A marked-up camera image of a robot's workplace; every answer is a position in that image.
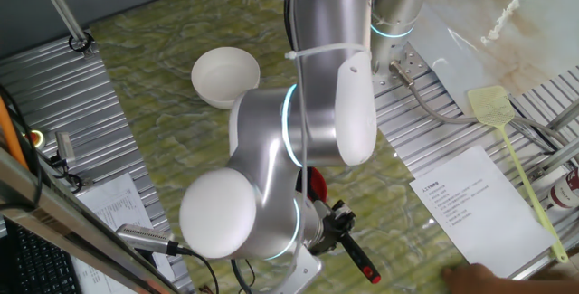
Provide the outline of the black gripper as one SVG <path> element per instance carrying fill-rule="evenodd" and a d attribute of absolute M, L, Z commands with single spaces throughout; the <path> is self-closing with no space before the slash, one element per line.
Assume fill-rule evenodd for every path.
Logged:
<path fill-rule="evenodd" d="M 322 220 L 320 239 L 308 249 L 314 256 L 333 251 L 343 235 L 354 228 L 356 215 L 343 200 L 338 200 L 332 211 L 334 215 L 328 215 Z"/>

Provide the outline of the person's right hand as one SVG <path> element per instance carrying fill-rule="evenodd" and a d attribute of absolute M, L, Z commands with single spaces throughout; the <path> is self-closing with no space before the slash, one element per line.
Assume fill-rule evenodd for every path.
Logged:
<path fill-rule="evenodd" d="M 487 293 L 498 280 L 497 276 L 481 264 L 446 268 L 441 276 L 451 294 Z"/>

